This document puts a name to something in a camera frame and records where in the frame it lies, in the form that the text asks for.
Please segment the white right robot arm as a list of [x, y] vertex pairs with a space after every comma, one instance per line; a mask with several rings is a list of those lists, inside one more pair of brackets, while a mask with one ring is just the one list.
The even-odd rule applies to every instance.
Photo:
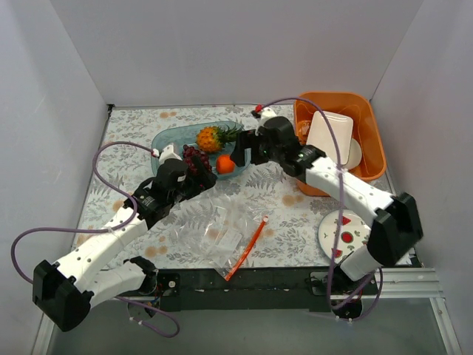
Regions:
[[370, 227], [367, 243], [333, 270], [335, 287], [343, 294], [353, 293], [377, 268], [394, 266], [423, 237], [413, 196], [391, 195], [341, 171], [320, 149], [300, 144], [285, 117], [269, 118], [257, 129], [239, 132], [231, 160], [244, 165], [246, 152], [254, 165], [278, 163], [287, 175], [326, 192]]

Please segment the fake pineapple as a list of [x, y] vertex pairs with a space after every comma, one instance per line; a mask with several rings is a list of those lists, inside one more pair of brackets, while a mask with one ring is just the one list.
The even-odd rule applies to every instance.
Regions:
[[238, 126], [206, 126], [201, 129], [196, 137], [196, 144], [201, 151], [208, 154], [222, 151], [229, 143], [237, 139], [243, 130]]

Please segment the fake orange fruit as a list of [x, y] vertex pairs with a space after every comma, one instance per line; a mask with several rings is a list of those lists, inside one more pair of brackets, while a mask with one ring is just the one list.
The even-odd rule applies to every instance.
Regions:
[[219, 175], [226, 175], [235, 170], [235, 163], [231, 160], [230, 155], [219, 155], [215, 167]]

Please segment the purple fake grape bunch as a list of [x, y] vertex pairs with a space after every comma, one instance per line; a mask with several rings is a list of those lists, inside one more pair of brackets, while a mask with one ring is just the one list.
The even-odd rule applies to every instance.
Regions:
[[206, 152], [200, 151], [193, 146], [183, 146], [183, 160], [188, 164], [189, 170], [193, 175], [198, 174], [198, 169], [192, 160], [193, 157], [198, 157], [202, 162], [203, 166], [210, 172], [212, 170], [209, 156]]

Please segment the clear zip top bag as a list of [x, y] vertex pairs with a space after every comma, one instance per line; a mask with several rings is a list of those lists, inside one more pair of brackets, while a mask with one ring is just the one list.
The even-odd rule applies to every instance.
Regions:
[[176, 219], [177, 240], [225, 281], [243, 267], [268, 223], [268, 216], [239, 197], [221, 195], [190, 200]]

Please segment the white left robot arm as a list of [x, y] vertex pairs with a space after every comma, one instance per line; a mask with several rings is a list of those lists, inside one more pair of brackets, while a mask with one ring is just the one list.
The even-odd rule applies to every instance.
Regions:
[[214, 187], [217, 176], [199, 156], [184, 161], [172, 154], [154, 177], [127, 198], [106, 231], [54, 263], [41, 261], [33, 272], [33, 302], [62, 330], [77, 327], [96, 305], [128, 291], [148, 296], [157, 287], [153, 263], [134, 257], [119, 268], [104, 266], [133, 240], [146, 234], [171, 208]]

